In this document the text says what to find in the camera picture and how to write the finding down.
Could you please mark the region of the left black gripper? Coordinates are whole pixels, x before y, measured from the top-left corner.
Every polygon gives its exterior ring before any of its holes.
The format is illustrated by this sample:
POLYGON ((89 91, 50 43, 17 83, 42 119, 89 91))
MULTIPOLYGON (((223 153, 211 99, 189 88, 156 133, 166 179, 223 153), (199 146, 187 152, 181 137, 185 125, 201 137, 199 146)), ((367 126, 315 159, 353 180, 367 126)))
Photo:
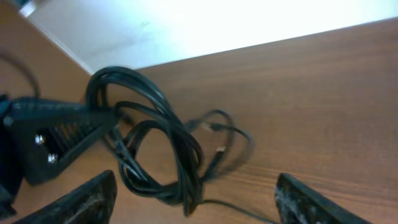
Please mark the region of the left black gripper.
POLYGON ((10 102, 2 93, 1 218, 16 214, 23 171, 31 185, 56 178, 117 123, 110 108, 34 97, 10 102))

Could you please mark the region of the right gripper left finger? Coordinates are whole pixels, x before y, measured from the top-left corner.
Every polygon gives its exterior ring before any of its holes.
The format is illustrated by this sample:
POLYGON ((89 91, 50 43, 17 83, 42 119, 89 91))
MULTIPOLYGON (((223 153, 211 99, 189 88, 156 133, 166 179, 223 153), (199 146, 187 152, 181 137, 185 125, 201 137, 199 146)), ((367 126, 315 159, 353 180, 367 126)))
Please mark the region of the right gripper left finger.
POLYGON ((105 170, 15 224, 108 224, 117 192, 114 172, 105 170))

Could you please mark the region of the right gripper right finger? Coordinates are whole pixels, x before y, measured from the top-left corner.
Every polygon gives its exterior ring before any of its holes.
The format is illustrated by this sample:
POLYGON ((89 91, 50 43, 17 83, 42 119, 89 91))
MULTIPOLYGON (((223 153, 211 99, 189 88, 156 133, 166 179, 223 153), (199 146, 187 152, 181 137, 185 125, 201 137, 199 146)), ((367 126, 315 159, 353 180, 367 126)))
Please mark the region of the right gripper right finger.
POLYGON ((283 224, 365 224, 368 222, 288 173, 281 173, 278 176, 275 204, 283 224))

